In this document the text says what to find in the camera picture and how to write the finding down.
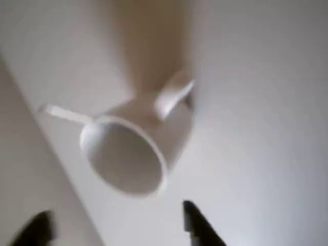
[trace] mug rim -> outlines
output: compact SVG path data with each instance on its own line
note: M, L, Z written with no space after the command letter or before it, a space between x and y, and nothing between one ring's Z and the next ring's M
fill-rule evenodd
M167 168L167 161L166 161L163 153L161 152L161 150L157 146L156 142L152 139L152 137L144 129L142 129L140 126L138 126L138 125L136 125L136 124L124 119L124 118L121 118L121 117L118 117L118 116L115 116L115 115L103 115L103 116L100 116L100 117L96 118L94 120L94 122L84 125L84 127L81 130L80 137L79 137L79 147L80 147L80 150L81 150L82 154L87 158L87 160L90 162L89 158L86 156L85 151L83 149L83 144L84 144L84 141L85 141L85 138L86 138L85 129L86 129L86 127L88 127L90 125L101 124L101 123L118 124L120 126L123 126L127 129L129 129L130 131L134 132L139 137L142 137L147 142L147 144L152 148L153 152L155 153L155 155L156 155L156 157L159 161L159 164L160 164L160 182L158 183L157 187L153 191L151 191L149 193L146 193L145 195L135 194L135 193L129 193L129 195L130 196L135 196L135 197L150 196L152 194L155 194L155 193L158 194L158 193L164 191L165 188L167 187L167 182L168 182L167 181L168 168ZM119 190L121 193L124 193L118 187L111 185L110 182L105 181L105 183L109 184L114 189Z

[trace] mug opening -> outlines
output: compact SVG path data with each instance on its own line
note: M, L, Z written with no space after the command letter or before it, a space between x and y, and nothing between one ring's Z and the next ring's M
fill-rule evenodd
M106 117L84 126L80 148L94 171L115 189L149 195L166 184L166 161L154 140L140 127Z

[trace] beige surface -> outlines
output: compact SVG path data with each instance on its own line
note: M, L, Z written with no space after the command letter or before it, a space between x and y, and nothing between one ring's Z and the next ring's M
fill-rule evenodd
M2 53L34 114L48 102L100 113L189 57L196 125L161 197L116 193L82 159L80 127L35 114L97 230L108 246L188 245L189 198L228 245L327 245L326 1L183 2L1 7Z
M64 171L0 64L0 244L36 213L52 209L58 246L101 246Z

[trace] white mug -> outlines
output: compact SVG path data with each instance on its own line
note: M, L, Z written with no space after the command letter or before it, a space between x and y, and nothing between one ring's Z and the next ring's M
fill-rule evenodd
M129 195L162 191L192 126L184 102L194 81L179 71L158 93L149 93L99 117L46 105L43 111L84 125L79 145L107 184Z

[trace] mug handle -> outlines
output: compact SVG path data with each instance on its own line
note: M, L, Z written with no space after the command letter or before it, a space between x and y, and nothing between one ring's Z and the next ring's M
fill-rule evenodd
M164 121L174 107L193 89L195 80L184 70L178 71L169 79L154 102L156 116Z

